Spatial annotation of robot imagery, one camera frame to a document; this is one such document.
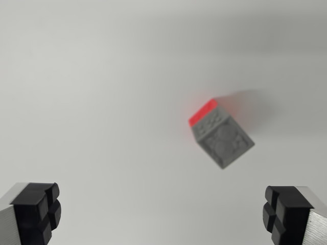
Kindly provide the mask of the black silver gripper left finger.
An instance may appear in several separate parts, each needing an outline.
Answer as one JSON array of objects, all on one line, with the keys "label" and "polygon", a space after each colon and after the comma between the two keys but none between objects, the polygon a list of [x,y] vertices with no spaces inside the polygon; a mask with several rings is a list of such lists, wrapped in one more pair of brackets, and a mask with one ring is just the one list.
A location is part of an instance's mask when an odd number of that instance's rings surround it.
[{"label": "black silver gripper left finger", "polygon": [[1,244],[45,245],[61,219],[57,183],[14,184],[1,197]]}]

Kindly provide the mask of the black silver gripper right finger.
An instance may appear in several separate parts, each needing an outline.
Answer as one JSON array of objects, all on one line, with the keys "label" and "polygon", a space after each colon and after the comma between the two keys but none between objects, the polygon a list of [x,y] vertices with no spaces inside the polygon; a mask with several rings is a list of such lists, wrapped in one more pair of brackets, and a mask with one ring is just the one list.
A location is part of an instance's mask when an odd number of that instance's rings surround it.
[{"label": "black silver gripper right finger", "polygon": [[274,244],[326,244],[326,204],[306,186],[268,186],[263,223]]}]

